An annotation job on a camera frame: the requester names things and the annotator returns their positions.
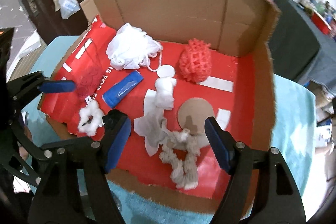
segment cardboard circle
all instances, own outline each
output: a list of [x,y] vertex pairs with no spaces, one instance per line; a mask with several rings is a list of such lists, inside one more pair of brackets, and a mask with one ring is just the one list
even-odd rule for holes
[[190,98],[186,100],[177,113],[180,127],[188,128],[190,134],[201,135],[204,132],[206,118],[215,116],[211,104],[202,98]]
[[158,70],[157,70],[157,76],[160,78],[163,77],[174,77],[175,75],[175,69],[171,65],[162,65]]

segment blue towel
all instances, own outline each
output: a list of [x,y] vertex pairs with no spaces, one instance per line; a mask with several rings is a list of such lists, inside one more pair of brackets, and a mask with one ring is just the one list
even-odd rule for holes
[[[31,72],[42,70],[50,77],[59,60],[77,37],[57,37],[44,50]],[[274,75],[276,97],[276,124],[272,131],[271,146],[280,149],[301,195],[305,189],[314,151],[315,97],[303,86]],[[28,127],[37,146],[59,141],[59,137],[37,110],[38,96],[23,111],[29,112]],[[79,186],[86,192],[83,172],[80,170]],[[122,216],[126,223],[209,223],[212,215],[174,210],[145,200],[109,181],[109,187],[121,201]]]
[[315,151],[315,96],[288,79],[273,79],[276,122],[270,144],[280,150],[302,196]]

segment metal screw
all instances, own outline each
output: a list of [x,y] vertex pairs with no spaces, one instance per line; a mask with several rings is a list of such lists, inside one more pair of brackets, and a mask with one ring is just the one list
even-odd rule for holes
[[236,142],[236,147],[243,149],[245,147],[243,142]]
[[35,179],[35,182],[36,182],[37,185],[39,185],[40,182],[41,182],[41,178],[40,178],[40,177],[37,177],[37,178]]
[[98,147],[100,147],[100,142],[93,142],[93,143],[91,143],[91,147],[92,148],[98,148]]
[[278,148],[275,148],[275,147],[272,147],[271,148],[271,152],[273,153],[273,154],[279,154],[279,149]]
[[45,150],[44,151],[44,156],[46,158],[51,158],[53,156],[53,153],[50,150]]
[[64,147],[60,147],[57,149],[57,154],[63,154],[65,152],[65,148]]

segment white paper circle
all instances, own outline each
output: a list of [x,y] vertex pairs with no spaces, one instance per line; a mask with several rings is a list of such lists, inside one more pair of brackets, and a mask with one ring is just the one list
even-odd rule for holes
[[157,70],[157,76],[163,77],[174,77],[175,69],[171,65],[163,65]]

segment red box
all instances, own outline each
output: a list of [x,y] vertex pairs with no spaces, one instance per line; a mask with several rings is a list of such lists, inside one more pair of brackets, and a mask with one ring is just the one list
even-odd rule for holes
[[331,31],[330,25],[325,21],[325,19],[317,12],[314,11],[311,21],[320,29],[324,34],[328,34]]

